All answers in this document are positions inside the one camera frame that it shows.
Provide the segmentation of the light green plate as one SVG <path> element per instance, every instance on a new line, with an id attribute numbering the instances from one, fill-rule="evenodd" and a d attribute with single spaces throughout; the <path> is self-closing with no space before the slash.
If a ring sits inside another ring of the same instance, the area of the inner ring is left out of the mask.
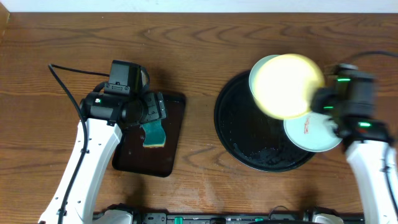
<path id="1" fill-rule="evenodd" d="M 252 96 L 254 96 L 254 79 L 257 76 L 257 73 L 259 72 L 260 68 L 269 60 L 278 57 L 278 55 L 268 55 L 262 59 L 260 59 L 256 64 L 252 67 L 250 74 L 249 74 L 249 89 L 252 93 Z"/>
<path id="2" fill-rule="evenodd" d="M 310 152 L 325 152 L 341 142 L 333 130 L 337 124 L 330 116 L 310 112 L 295 119 L 284 120 L 287 137 L 299 148 Z"/>

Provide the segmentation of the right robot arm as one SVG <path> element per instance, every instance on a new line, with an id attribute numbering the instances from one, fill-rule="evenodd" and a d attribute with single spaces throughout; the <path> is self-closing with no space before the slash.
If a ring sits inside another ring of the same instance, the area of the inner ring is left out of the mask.
<path id="1" fill-rule="evenodd" d="M 345 157 L 356 178 L 366 223 L 397 223 L 397 162 L 393 138 L 374 119 L 374 77 L 357 70 L 337 72 L 333 86 L 318 89 L 311 109 L 336 124 Z"/>

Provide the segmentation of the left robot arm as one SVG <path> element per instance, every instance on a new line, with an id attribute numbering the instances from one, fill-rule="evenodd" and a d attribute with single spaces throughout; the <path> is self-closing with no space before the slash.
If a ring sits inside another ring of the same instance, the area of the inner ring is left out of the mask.
<path id="1" fill-rule="evenodd" d="M 109 160 L 121 143 L 121 126 L 159 126 L 167 116 L 164 97 L 93 91 L 82 100 L 80 113 L 71 157 L 39 223 L 134 223 L 135 213 L 123 205 L 96 218 L 95 203 Z"/>

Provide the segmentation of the green yellow sponge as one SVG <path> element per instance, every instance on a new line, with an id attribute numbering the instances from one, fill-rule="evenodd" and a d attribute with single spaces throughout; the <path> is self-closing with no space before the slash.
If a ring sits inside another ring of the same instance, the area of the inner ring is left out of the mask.
<path id="1" fill-rule="evenodd" d="M 142 128 L 146 135 L 143 142 L 143 147 L 155 148 L 165 146 L 166 134 L 162 127 L 161 120 L 145 123 L 142 125 Z"/>

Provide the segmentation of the yellow plate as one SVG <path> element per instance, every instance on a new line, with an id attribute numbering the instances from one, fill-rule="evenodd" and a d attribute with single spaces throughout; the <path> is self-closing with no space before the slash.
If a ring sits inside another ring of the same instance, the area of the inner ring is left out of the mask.
<path id="1" fill-rule="evenodd" d="M 313 60 L 299 54 L 283 54 L 260 68 L 252 97 L 271 118 L 295 119 L 310 112 L 314 93 L 324 86 L 325 78 Z"/>

